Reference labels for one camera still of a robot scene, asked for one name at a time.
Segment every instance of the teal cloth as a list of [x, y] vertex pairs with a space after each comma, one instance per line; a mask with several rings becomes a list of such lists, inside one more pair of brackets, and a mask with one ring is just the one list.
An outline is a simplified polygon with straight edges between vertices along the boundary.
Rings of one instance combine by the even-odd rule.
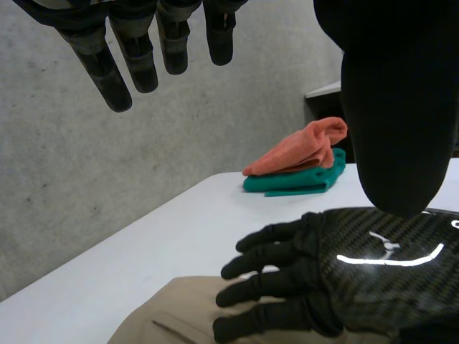
[[314, 167], [292, 173], [249, 176], [243, 188], [247, 192], [264, 192], [267, 197], [321, 194], [332, 187], [346, 167], [346, 152], [333, 149], [331, 168]]

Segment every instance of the robotic finger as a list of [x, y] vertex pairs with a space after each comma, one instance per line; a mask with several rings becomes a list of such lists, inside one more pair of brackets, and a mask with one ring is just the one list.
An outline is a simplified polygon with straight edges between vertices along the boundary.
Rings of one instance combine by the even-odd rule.
[[134, 85], [141, 93], [153, 92], [158, 87], [153, 45], [148, 36], [155, 10], [156, 0], [113, 2], [110, 5], [110, 25]]
[[159, 0], [156, 12], [164, 65], [171, 75], [188, 68], [186, 44], [190, 29], [187, 19], [201, 5], [201, 0]]
[[131, 94], [105, 41], [105, 23], [84, 31], [58, 31], [73, 48], [108, 107], [117, 113], [131, 108]]

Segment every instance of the white table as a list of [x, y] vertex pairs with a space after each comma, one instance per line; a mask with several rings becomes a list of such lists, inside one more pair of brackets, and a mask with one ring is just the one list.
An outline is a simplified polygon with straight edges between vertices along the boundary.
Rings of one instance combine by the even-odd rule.
[[[174, 277], [218, 275], [236, 241], [307, 211], [369, 206], [349, 165], [327, 193], [243, 193], [240, 173], [206, 179], [0, 303], [1, 344], [105, 344], [121, 321]], [[459, 159], [432, 201], [459, 211]]]

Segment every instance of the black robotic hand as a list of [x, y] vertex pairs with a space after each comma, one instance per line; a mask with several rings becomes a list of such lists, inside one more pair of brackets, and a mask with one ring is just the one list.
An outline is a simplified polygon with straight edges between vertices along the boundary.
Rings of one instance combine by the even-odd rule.
[[[217, 342], [266, 330], [315, 330], [337, 336], [344, 327], [378, 333], [410, 329], [459, 312], [459, 214], [429, 210], [402, 219], [374, 208], [307, 213], [237, 243], [242, 255], [222, 269], [230, 280], [220, 307], [263, 296], [259, 304], [214, 322]], [[276, 272], [261, 272], [268, 265]]]
[[[75, 51], [87, 73], [116, 112], [128, 110], [132, 98], [105, 41], [105, 19], [115, 32], [137, 91], [153, 92], [158, 77], [148, 28], [154, 15], [166, 70], [179, 75], [188, 67], [187, 19], [202, 0], [14, 0], [40, 24], [54, 27]], [[212, 61], [232, 59], [235, 12], [247, 0], [205, 0], [207, 41]]]

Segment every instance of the carbon fiber back of hand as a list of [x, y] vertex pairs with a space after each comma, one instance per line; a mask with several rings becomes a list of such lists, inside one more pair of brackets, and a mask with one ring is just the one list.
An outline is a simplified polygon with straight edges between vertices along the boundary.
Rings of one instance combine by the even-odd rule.
[[459, 312], [459, 214], [323, 213], [321, 273], [347, 327], [395, 329]]

